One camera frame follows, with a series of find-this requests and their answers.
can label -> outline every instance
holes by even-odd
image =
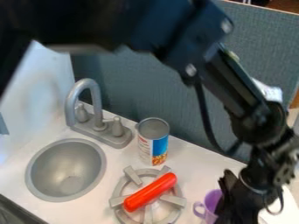
[[[167,158],[168,136],[157,140],[146,139],[138,135],[140,159],[150,165],[160,165]]]

faucet handle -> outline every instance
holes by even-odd
[[[117,115],[113,118],[112,135],[114,137],[122,137],[124,128],[122,126],[122,119]]]
[[[89,120],[89,114],[84,108],[84,104],[82,102],[78,102],[77,107],[75,108],[75,115],[77,121],[80,123],[85,123]]]

gray partition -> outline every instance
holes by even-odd
[[[219,4],[236,27],[227,46],[254,78],[283,89],[286,106],[298,83],[299,17],[236,3]],[[105,109],[135,121],[161,117],[170,124],[172,135],[212,150],[194,90],[153,56],[123,47],[117,53],[75,56],[73,69],[76,79],[91,77],[100,83]],[[211,94],[207,101],[216,137],[227,148],[235,139],[227,114]],[[243,146],[236,158],[247,160],[248,153]]]

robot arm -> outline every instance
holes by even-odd
[[[299,139],[287,126],[282,106],[266,101],[237,57],[220,44],[232,32],[233,22],[214,3],[11,0],[2,1],[0,11],[2,90],[31,39],[69,52],[113,51],[127,45],[153,53],[178,71],[187,86],[195,87],[201,105],[202,85],[218,97],[233,133],[254,148],[238,178],[225,171],[219,181],[224,198],[217,207],[217,224],[257,224],[262,208],[277,198],[283,206],[282,185],[294,177]]]

stove burner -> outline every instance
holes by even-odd
[[[109,200],[110,207],[115,210],[115,216],[121,224],[169,224],[174,223],[178,219],[186,204],[186,199],[183,198],[182,191],[178,185],[171,188],[173,195],[163,194],[159,198],[159,200],[167,202],[173,207],[169,216],[163,220],[154,222],[152,204],[145,206],[143,222],[133,220],[122,207],[123,201],[129,196],[122,195],[122,190],[130,182],[133,182],[138,187],[141,187],[143,184],[143,181],[141,180],[142,177],[159,178],[165,173],[170,172],[170,167],[165,165],[161,171],[156,169],[140,169],[135,171],[132,166],[128,166],[123,170],[123,172],[125,173],[125,176],[120,179],[112,194],[112,198]]]

